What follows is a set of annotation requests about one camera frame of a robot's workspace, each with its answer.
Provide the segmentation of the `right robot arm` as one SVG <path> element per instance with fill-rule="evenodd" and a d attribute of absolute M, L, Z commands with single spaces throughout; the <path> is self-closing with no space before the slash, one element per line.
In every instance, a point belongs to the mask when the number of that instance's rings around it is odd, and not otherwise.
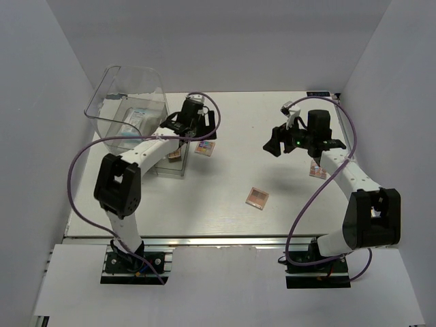
<path fill-rule="evenodd" d="M 310 110 L 304 123 L 299 111 L 283 109 L 287 122 L 272 130 L 263 149 L 275 157 L 304 149 L 325 169 L 330 181 L 343 192 L 348 204 L 341 228 L 314 238 L 304 259 L 288 257 L 295 266 L 310 266 L 322 272 L 340 255 L 357 249 L 396 245 L 401 239 L 401 195 L 371 179 L 352 161 L 351 151 L 332 138 L 330 113 Z"/>

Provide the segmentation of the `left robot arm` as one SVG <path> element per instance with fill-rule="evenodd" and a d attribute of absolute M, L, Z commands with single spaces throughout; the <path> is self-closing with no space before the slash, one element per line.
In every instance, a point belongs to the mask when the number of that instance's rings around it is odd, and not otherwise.
<path fill-rule="evenodd" d="M 144 264 L 144 243 L 134 215 L 141 201 L 143 175 L 192 139 L 217 138 L 215 112 L 205 108 L 205 97 L 201 93 L 188 94 L 181 110 L 160 123 L 149 139 L 120 155 L 109 153 L 102 159 L 94 198 L 115 233 L 110 246 L 130 272 L 140 270 Z"/>

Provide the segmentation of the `colourful eyeshadow palette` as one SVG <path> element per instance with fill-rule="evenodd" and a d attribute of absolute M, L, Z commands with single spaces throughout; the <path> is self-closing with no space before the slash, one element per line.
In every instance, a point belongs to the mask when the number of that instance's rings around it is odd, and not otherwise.
<path fill-rule="evenodd" d="M 198 143 L 195 148 L 195 153 L 210 157 L 213 153 L 215 142 L 203 140 Z"/>

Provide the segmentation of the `long brown eyeshadow palette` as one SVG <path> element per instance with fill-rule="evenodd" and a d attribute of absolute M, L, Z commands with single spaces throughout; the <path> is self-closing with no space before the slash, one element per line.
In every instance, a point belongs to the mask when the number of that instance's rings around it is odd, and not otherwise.
<path fill-rule="evenodd" d="M 168 158 L 169 162 L 180 161 L 181 160 L 181 150 L 177 149 L 176 151 L 169 153 L 167 158 Z"/>

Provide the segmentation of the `white blue wipes packet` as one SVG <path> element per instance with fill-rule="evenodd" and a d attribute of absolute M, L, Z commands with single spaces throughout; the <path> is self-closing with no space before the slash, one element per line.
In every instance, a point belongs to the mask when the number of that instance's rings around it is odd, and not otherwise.
<path fill-rule="evenodd" d="M 123 123 L 117 132 L 117 136 L 141 135 L 147 118 L 148 112 L 144 108 L 129 108 L 123 117 Z"/>

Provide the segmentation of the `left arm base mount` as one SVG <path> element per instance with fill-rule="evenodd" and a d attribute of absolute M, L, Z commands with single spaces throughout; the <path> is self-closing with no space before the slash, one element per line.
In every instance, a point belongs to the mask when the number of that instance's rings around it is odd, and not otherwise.
<path fill-rule="evenodd" d="M 130 264 L 106 247 L 100 283 L 102 285 L 165 285 L 172 270 L 172 249 L 146 247 L 144 258 L 156 270 L 158 276 L 141 260 Z"/>

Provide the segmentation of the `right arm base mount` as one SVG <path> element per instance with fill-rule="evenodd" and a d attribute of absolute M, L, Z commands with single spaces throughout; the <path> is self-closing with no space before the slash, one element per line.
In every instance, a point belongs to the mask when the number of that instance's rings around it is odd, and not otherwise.
<path fill-rule="evenodd" d="M 315 290 L 350 288 L 351 282 L 345 259 L 338 259 L 317 266 L 295 266 L 285 255 L 277 260 L 285 266 L 285 282 L 289 290 Z"/>

